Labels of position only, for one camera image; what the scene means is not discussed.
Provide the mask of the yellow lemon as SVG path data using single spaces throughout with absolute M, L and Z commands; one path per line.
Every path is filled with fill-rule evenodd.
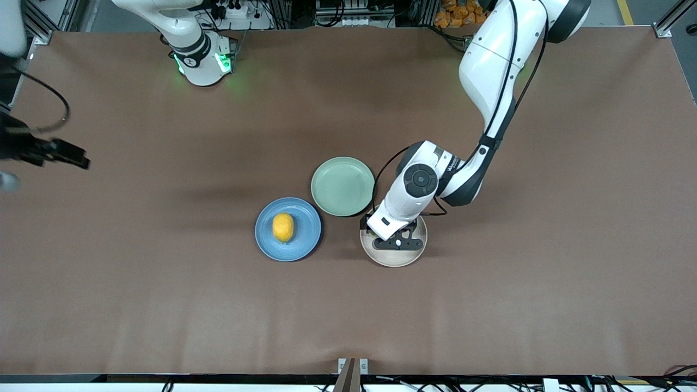
M 295 233 L 295 221 L 291 214 L 280 212 L 272 219 L 272 235 L 280 243 L 291 241 Z

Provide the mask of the beige plate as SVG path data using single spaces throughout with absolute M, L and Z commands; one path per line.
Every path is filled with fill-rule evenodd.
M 368 234 L 368 213 L 371 209 L 372 208 L 370 208 L 359 221 L 359 241 L 368 257 L 375 263 L 388 267 L 408 266 L 418 260 L 425 249 L 422 251 L 394 251 L 376 250 L 372 247 L 373 237 Z M 428 233 L 426 226 L 426 243 L 427 241 Z

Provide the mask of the mint green plate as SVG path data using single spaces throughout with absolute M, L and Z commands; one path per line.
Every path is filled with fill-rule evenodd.
M 340 156 L 324 161 L 314 172 L 310 193 L 315 204 L 329 215 L 351 217 L 362 213 L 372 200 L 375 177 L 356 158 Z

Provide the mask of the blue plate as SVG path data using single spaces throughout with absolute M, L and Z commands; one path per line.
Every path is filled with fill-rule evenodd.
M 281 243 L 272 233 L 272 221 L 279 213 L 288 213 L 294 221 L 293 236 Z M 264 255 L 276 261 L 298 261 L 319 244 L 323 225 L 318 211 L 300 198 L 280 198 L 264 207 L 257 216 L 255 241 Z

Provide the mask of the grey equipment rack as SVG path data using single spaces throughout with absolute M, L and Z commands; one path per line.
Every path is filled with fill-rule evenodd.
M 314 0 L 314 21 L 321 27 L 395 27 L 394 0 Z

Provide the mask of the orange packaged goods pile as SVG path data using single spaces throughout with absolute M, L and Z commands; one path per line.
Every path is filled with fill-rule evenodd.
M 439 29 L 483 24 L 490 13 L 478 0 L 441 0 L 433 25 Z

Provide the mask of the white power strip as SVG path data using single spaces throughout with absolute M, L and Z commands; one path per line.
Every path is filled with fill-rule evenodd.
M 251 0 L 212 0 L 209 13 L 214 20 L 246 20 L 259 17 L 256 3 Z

